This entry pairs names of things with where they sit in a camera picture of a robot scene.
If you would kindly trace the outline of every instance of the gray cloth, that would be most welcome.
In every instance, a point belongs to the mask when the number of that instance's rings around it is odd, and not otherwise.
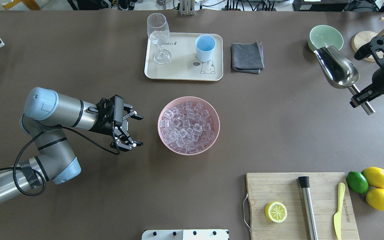
[[[253,44],[234,43],[230,47],[232,68],[241,73],[260,74],[263,65],[263,47],[257,41]]]

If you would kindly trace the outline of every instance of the cutting board handle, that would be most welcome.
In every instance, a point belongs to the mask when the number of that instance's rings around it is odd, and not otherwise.
[[[242,202],[242,213],[243,213],[243,216],[244,216],[245,225],[247,225],[248,231],[251,232],[251,227],[250,227],[250,225],[248,225],[247,221],[245,220],[245,201],[247,199],[248,199],[248,193],[245,195],[245,199]]]

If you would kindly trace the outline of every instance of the black tape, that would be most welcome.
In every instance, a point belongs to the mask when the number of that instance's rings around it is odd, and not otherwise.
[[[32,189],[41,187],[41,182],[38,180],[38,176],[36,176],[32,170],[29,160],[20,162],[20,168]]]

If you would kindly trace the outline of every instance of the metal ice scoop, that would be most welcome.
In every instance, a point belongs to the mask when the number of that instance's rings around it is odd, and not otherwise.
[[[359,89],[355,83],[359,80],[356,66],[334,46],[322,47],[314,51],[328,83],[338,89],[348,88],[355,95]],[[364,111],[370,115],[375,113],[368,102],[362,105]]]

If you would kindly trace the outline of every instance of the metal bracket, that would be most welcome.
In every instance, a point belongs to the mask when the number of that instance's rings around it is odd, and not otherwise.
[[[180,15],[195,15],[195,0],[180,0]]]
[[[146,230],[142,240],[229,240],[228,229]]]

